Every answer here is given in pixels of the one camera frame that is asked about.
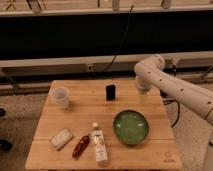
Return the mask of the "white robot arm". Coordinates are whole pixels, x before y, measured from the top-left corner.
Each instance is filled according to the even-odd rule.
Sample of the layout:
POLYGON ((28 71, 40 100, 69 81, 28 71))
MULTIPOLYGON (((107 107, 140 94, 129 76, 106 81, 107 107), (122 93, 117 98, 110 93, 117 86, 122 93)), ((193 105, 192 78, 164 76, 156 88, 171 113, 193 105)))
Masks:
POLYGON ((145 92, 156 86, 213 125, 213 92, 163 72, 165 60, 152 55, 134 67, 136 87, 145 92))

